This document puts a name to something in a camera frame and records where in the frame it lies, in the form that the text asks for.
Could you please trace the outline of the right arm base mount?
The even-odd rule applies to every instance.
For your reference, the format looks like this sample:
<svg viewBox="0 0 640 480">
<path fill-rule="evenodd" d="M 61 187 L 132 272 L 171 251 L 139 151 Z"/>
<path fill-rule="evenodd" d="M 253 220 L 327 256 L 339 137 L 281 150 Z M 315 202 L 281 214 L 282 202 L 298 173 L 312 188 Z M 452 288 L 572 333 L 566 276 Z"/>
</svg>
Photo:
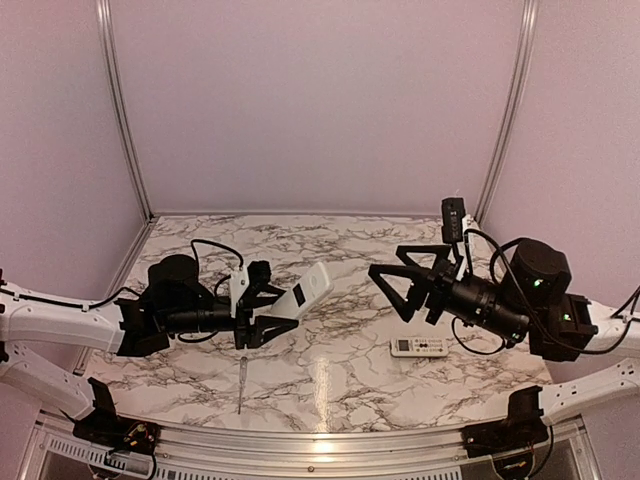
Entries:
<svg viewBox="0 0 640 480">
<path fill-rule="evenodd" d="M 534 446 L 549 439 L 540 407 L 540 386 L 527 387 L 509 395 L 507 415 L 462 428 L 463 446 L 469 458 L 494 455 Z"/>
</svg>

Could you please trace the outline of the clear handle screwdriver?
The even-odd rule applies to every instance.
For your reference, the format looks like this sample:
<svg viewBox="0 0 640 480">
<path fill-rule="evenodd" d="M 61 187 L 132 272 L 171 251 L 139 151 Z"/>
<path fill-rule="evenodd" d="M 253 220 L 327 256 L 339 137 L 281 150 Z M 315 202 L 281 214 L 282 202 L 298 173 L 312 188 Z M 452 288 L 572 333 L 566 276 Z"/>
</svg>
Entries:
<svg viewBox="0 0 640 480">
<path fill-rule="evenodd" d="M 246 386 L 247 372 L 248 372 L 248 358 L 246 356 L 242 356 L 240 359 L 240 365 L 239 365 L 239 393 L 238 393 L 238 402 L 237 402 L 238 415 L 240 415 L 242 411 L 243 395 L 244 395 L 244 390 Z"/>
</svg>

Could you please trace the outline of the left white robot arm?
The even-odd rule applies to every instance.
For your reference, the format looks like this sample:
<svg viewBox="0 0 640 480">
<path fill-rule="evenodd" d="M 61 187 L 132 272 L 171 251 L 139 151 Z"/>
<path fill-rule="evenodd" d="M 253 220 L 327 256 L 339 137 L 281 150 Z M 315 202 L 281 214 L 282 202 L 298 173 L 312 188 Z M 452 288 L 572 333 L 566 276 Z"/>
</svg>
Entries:
<svg viewBox="0 0 640 480">
<path fill-rule="evenodd" d="M 200 283 L 197 261 L 183 254 L 152 265 L 135 299 L 41 299 L 4 284 L 1 343 L 43 341 L 139 358 L 167 349 L 179 335 L 230 332 L 236 349 L 255 349 L 297 328 L 310 298 L 301 285 L 273 285 L 266 261 L 239 268 L 229 287 L 228 295 L 215 296 Z"/>
</svg>

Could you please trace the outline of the white remote control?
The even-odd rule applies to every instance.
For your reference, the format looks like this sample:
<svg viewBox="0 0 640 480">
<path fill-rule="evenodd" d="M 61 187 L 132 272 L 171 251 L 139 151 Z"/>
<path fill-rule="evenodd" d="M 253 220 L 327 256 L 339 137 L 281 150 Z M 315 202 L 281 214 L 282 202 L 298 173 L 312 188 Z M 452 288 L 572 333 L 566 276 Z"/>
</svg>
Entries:
<svg viewBox="0 0 640 480">
<path fill-rule="evenodd" d="M 323 262 L 315 263 L 271 307 L 275 317 L 300 320 L 316 304 L 324 300 L 334 285 Z"/>
</svg>

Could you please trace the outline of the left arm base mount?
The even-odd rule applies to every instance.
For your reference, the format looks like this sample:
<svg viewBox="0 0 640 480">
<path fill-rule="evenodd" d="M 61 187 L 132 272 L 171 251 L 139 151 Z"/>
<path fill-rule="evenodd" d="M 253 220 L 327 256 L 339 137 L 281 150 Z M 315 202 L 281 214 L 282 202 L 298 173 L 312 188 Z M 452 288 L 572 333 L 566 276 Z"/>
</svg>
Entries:
<svg viewBox="0 0 640 480">
<path fill-rule="evenodd" d="M 83 418 L 73 420 L 73 435 L 115 452 L 154 454 L 160 425 L 119 415 L 107 385 L 93 377 L 88 379 L 88 384 L 93 393 L 90 410 Z"/>
</svg>

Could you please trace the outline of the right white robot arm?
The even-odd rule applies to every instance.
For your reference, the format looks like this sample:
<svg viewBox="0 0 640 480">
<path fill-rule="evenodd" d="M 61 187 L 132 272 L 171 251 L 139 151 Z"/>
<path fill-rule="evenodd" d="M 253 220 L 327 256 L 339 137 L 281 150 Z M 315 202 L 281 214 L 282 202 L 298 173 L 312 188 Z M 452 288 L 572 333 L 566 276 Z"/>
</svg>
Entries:
<svg viewBox="0 0 640 480">
<path fill-rule="evenodd" d="M 532 355 L 553 362 L 614 351 L 630 359 L 571 382 L 512 392 L 507 417 L 495 428 L 502 446 L 519 446 L 533 433 L 534 420 L 550 426 L 606 399 L 638 393 L 637 293 L 618 308 L 568 293 L 571 272 L 565 254 L 531 238 L 496 246 L 493 261 L 503 259 L 507 250 L 513 252 L 504 260 L 500 280 L 460 272 L 444 245 L 417 250 L 434 255 L 434 264 L 419 265 L 410 257 L 414 248 L 400 246 L 396 255 L 401 264 L 373 264 L 368 271 L 403 321 L 425 308 L 431 325 L 449 313 L 466 326 L 500 337 L 504 348 L 527 342 Z"/>
</svg>

